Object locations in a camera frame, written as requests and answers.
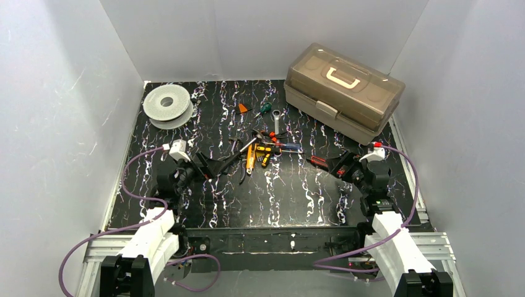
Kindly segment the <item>beige translucent plastic toolbox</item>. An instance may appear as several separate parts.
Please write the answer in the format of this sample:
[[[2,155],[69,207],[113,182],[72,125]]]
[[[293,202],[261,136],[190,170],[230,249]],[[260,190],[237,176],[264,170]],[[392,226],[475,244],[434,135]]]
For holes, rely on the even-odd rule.
[[[284,83],[288,104],[362,145],[382,133],[405,88],[318,43],[294,60]]]

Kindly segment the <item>red and black utility knife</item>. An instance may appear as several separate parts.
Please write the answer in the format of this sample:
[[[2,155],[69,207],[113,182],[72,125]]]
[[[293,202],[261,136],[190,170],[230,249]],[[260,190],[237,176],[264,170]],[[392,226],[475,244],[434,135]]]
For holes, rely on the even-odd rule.
[[[321,167],[321,168],[324,168],[324,169],[328,169],[329,168],[325,159],[317,157],[317,156],[314,156],[314,155],[309,158],[309,162],[312,165],[314,165],[314,166],[318,166],[318,167]]]

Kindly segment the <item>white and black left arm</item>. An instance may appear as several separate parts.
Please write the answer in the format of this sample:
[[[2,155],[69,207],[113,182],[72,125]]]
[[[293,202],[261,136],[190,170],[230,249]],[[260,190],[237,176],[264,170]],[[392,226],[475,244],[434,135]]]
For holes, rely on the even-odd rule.
[[[194,175],[205,178],[202,169],[193,162],[186,152],[170,149],[174,169],[167,176],[168,192],[176,192],[177,184],[189,182]],[[165,199],[158,197],[141,197],[132,194],[124,185],[122,190],[134,198],[158,202],[162,206],[148,209],[145,219],[140,223],[110,230],[97,236],[110,235],[120,231],[139,227],[130,242],[115,256],[106,256],[100,267],[99,296],[155,296],[155,282],[165,267],[187,262],[193,259],[208,258],[217,264],[217,275],[205,288],[194,289],[180,284],[185,290],[202,292],[208,290],[218,280],[221,264],[218,258],[210,254],[193,254],[170,262],[172,255],[179,250],[179,235],[169,232],[174,227],[175,219],[172,208]]]

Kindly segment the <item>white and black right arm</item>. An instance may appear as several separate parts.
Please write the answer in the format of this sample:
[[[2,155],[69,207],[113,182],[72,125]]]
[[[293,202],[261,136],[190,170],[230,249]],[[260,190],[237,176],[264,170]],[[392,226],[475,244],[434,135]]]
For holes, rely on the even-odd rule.
[[[336,158],[308,158],[312,165],[358,188],[362,194],[362,213],[368,219],[358,224],[361,248],[317,260],[314,267],[330,269],[327,262],[331,260],[367,252],[375,267],[346,271],[380,273],[393,296],[453,296],[452,277],[448,272],[438,271],[424,256],[406,227],[408,222],[389,197],[391,169],[384,159],[383,147],[373,148],[364,156],[346,151]]]

